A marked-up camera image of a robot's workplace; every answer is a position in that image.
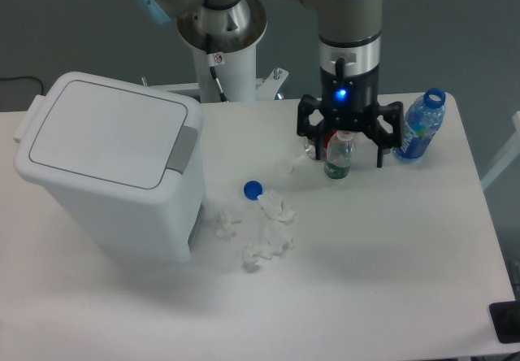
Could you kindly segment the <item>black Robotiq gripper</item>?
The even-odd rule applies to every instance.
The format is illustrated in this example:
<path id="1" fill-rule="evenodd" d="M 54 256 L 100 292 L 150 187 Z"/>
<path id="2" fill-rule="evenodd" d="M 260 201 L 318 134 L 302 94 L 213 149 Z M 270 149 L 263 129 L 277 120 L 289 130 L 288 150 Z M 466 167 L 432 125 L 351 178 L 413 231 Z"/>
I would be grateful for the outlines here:
<path id="1" fill-rule="evenodd" d="M 297 135 L 309 138 L 316 147 L 319 160 L 324 133 L 345 130 L 364 133 L 377 145 L 376 167 L 381 168 L 384 155 L 402 145 L 404 137 L 404 106 L 402 102 L 379 105 L 377 101 L 379 66 L 356 76 L 341 76 L 320 69 L 322 100 L 309 94 L 301 97 L 297 106 Z M 323 116 L 313 124 L 310 117 L 315 111 Z"/>

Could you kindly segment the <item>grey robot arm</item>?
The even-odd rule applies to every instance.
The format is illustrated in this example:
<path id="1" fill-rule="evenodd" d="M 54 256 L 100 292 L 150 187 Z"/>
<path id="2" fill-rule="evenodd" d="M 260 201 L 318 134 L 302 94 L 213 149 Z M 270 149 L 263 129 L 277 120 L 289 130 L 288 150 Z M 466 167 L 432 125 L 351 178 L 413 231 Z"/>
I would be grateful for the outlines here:
<path id="1" fill-rule="evenodd" d="M 297 134 L 321 156 L 335 130 L 363 133 L 379 154 L 401 145 L 403 106 L 378 101 L 383 0 L 293 0 L 318 17 L 321 95 L 304 95 Z M 267 28 L 259 0 L 139 0 L 157 23 L 174 20 L 193 53 L 203 102 L 258 98 L 256 46 Z"/>

